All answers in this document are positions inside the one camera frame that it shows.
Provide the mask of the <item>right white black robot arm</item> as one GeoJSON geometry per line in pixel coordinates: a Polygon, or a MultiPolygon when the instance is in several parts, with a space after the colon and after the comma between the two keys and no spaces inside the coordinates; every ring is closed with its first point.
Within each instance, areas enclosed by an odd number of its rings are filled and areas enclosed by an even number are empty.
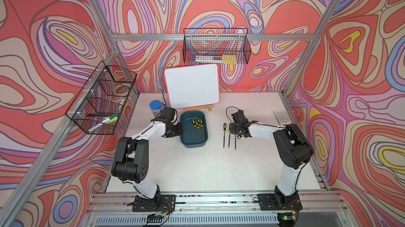
{"type": "Polygon", "coordinates": [[[266,125],[249,121],[243,110],[232,114],[231,133],[238,137],[258,137],[273,141],[283,162],[282,174],[274,190],[274,203],[280,209],[298,201],[297,184],[300,173],[310,161],[314,149],[296,124],[266,125]]]}

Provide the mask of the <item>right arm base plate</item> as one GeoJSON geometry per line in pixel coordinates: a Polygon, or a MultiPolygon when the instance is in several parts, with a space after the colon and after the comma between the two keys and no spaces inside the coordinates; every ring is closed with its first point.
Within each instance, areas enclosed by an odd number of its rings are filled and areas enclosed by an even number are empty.
{"type": "Polygon", "coordinates": [[[283,194],[258,194],[256,202],[262,211],[300,211],[303,209],[298,193],[290,196],[283,194]]]}

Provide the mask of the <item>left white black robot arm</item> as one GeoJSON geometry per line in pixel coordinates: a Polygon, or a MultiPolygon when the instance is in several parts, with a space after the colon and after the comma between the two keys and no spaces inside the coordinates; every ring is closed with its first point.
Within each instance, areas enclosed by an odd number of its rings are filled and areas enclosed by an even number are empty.
{"type": "Polygon", "coordinates": [[[147,178],[149,144],[161,137],[172,138],[182,134],[181,123],[152,121],[140,133],[130,137],[121,137],[117,142],[111,175],[122,183],[131,184],[141,197],[157,200],[160,188],[147,178]]]}

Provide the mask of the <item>teal plastic storage box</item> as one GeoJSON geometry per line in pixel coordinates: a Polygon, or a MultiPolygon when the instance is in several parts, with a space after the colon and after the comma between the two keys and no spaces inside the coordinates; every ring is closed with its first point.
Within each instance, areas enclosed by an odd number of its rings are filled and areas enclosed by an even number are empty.
{"type": "Polygon", "coordinates": [[[206,117],[202,111],[187,111],[180,116],[180,122],[182,123],[183,134],[180,136],[181,143],[186,148],[203,147],[208,141],[208,129],[206,124],[206,117]],[[192,123],[192,119],[200,118],[204,121],[205,125],[205,140],[202,141],[197,134],[196,129],[192,123]]]}

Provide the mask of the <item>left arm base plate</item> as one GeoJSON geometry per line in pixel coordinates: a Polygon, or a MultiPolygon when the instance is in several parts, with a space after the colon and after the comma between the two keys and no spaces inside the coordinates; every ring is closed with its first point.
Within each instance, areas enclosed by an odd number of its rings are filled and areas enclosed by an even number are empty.
{"type": "Polygon", "coordinates": [[[161,195],[159,198],[147,199],[136,196],[135,200],[128,204],[133,212],[163,212],[172,213],[175,209],[176,195],[161,195]]]}

